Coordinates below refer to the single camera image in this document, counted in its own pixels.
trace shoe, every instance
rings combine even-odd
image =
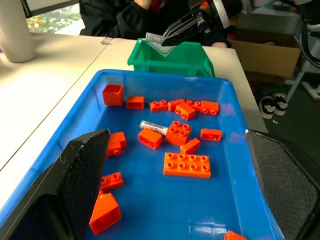
[[[259,110],[264,119],[272,119],[276,106],[271,96],[264,96],[259,102]]]
[[[275,110],[274,113],[283,116],[286,113],[288,103],[286,101],[286,95],[284,93],[275,93],[272,95]]]

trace orange slope brick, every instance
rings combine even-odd
[[[124,86],[108,84],[102,91],[104,104],[107,106],[122,106],[124,104]]]
[[[93,234],[96,236],[121,220],[118,203],[111,193],[102,194],[96,200],[89,222]]]
[[[176,106],[181,104],[181,103],[184,103],[184,102],[185,102],[185,100],[183,100],[183,99],[170,101],[170,102],[168,102],[168,110],[170,112],[174,112],[176,110]]]
[[[219,112],[219,103],[213,101],[202,101],[201,112],[203,114],[217,115]]]
[[[180,147],[186,144],[190,132],[191,127],[188,124],[181,124],[178,121],[174,121],[166,132],[165,139],[168,143]]]
[[[188,104],[190,107],[192,107],[193,109],[195,109],[197,112],[201,112],[201,102],[199,101],[191,101],[191,100],[187,100],[185,102],[186,104]]]
[[[209,157],[166,152],[163,174],[209,179],[211,176]]]
[[[184,145],[180,146],[180,153],[181,154],[192,154],[200,147],[200,141],[197,138],[194,138],[187,142]]]
[[[153,101],[150,103],[151,112],[165,111],[167,109],[168,109],[168,104],[165,100]]]
[[[178,104],[175,107],[174,112],[176,114],[179,114],[185,120],[193,119],[196,116],[196,110],[188,104],[186,104],[185,102]]]
[[[144,128],[138,134],[138,140],[149,148],[156,150],[162,143],[162,135],[149,128]]]
[[[121,173],[116,172],[108,176],[102,177],[100,190],[106,193],[112,189],[122,187],[123,185],[124,185],[124,180],[121,176]]]
[[[120,143],[123,149],[127,147],[127,141],[123,131],[110,134],[110,139],[108,144],[115,144],[115,143]]]
[[[236,234],[233,231],[227,231],[224,235],[223,240],[247,240],[244,236],[241,236],[239,234]]]
[[[222,132],[216,129],[206,129],[202,128],[200,132],[200,139],[201,140],[208,140],[208,141],[217,141],[219,142],[222,137]]]
[[[145,97],[144,96],[128,96],[126,99],[127,109],[144,109]]]
[[[106,149],[106,157],[107,158],[112,157],[112,156],[117,157],[120,154],[122,154],[122,148],[121,148],[120,142],[115,142],[112,144],[108,143],[108,147]]]

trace orange duplo brick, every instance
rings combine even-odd
[[[239,234],[236,234],[233,231],[227,231],[224,235],[223,240],[247,240],[244,236],[241,236]]]
[[[187,142],[184,145],[180,146],[180,153],[181,154],[192,154],[200,147],[200,141],[197,138],[194,138]]]
[[[96,236],[121,220],[118,203],[111,193],[102,194],[95,202],[89,222],[93,234]]]
[[[106,193],[112,189],[122,187],[123,185],[124,185],[124,180],[121,176],[121,173],[116,172],[108,176],[102,177],[100,190]]]
[[[211,176],[209,157],[166,152],[163,174],[209,179]]]
[[[124,104],[124,86],[108,84],[102,92],[104,104],[122,106]]]
[[[167,142],[180,147],[186,144],[190,132],[191,127],[188,124],[181,124],[178,121],[174,121],[166,132],[165,139]]]
[[[193,109],[195,109],[197,112],[201,112],[201,102],[199,101],[191,101],[191,100],[187,100],[186,104],[188,104],[190,107],[192,107]]]
[[[219,103],[213,101],[202,101],[201,112],[203,114],[217,115],[219,112]]]
[[[123,149],[127,147],[127,141],[126,141],[125,133],[123,131],[110,134],[110,139],[108,144],[115,144],[115,143],[120,143],[121,148]]]
[[[200,132],[201,140],[217,141],[219,142],[222,137],[222,132],[216,129],[202,128]]]
[[[126,99],[127,109],[144,109],[145,97],[144,96],[128,96]]]
[[[190,120],[196,116],[196,110],[185,102],[182,102],[175,107],[175,113],[179,114],[185,120]]]
[[[149,128],[144,128],[138,135],[139,142],[156,150],[162,143],[162,135]]]
[[[174,112],[176,110],[176,106],[181,104],[181,103],[184,103],[185,100],[183,99],[178,99],[178,100],[175,100],[175,101],[170,101],[168,102],[168,110],[170,112]]]
[[[120,154],[122,154],[122,148],[121,148],[121,144],[120,142],[115,142],[112,144],[108,143],[108,147],[106,149],[106,157],[112,157],[112,156],[119,156]]]
[[[168,109],[168,104],[165,100],[153,101],[152,103],[150,103],[151,112],[159,112],[167,109]]]

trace cardboard box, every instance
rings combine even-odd
[[[232,48],[246,72],[290,78],[300,56],[293,35],[237,29]]]

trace person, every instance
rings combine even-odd
[[[190,12],[184,0],[79,0],[85,28],[81,35],[110,38],[144,38],[146,33],[163,35],[169,25]],[[190,42],[227,48],[223,30],[198,33]]]

